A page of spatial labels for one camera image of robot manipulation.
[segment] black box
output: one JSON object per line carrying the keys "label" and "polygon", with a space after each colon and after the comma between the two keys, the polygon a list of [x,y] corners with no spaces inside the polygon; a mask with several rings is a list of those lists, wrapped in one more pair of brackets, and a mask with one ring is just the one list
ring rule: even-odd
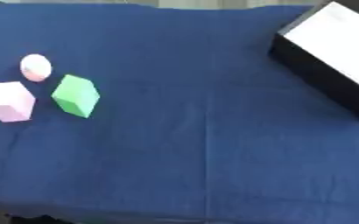
{"label": "black box", "polygon": [[278,31],[270,54],[359,117],[359,0],[313,7]]}

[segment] navy blue tablecloth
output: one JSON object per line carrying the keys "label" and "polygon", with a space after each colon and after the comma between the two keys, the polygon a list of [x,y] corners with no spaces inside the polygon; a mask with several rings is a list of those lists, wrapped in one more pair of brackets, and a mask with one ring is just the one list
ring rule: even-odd
{"label": "navy blue tablecloth", "polygon": [[[31,121],[0,123],[0,209],[359,224],[359,121],[267,55],[306,9],[0,4],[0,81],[38,98]],[[50,79],[21,76],[28,53]],[[100,91],[89,119],[50,99],[64,74]]]}

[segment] toy block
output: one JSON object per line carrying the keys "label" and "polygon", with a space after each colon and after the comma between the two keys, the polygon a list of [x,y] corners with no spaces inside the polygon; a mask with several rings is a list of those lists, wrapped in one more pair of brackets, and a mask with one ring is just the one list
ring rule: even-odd
{"label": "toy block", "polygon": [[52,93],[52,98],[65,112],[88,118],[100,95],[92,81],[67,74]]}
{"label": "toy block", "polygon": [[0,121],[3,123],[30,120],[35,97],[19,81],[0,82]]}

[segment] green cube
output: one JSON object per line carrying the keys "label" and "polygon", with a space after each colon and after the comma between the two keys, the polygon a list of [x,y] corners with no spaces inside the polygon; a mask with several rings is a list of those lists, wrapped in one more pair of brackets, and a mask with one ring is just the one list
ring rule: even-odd
{"label": "green cube", "polygon": [[52,93],[52,98],[65,112],[88,118],[100,95],[92,81],[67,74]]}

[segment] ball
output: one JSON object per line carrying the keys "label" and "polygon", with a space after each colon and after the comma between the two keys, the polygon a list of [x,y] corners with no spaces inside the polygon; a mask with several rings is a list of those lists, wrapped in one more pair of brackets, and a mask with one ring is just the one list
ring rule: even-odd
{"label": "ball", "polygon": [[20,71],[29,81],[43,81],[52,73],[52,64],[40,54],[29,54],[20,62]]}

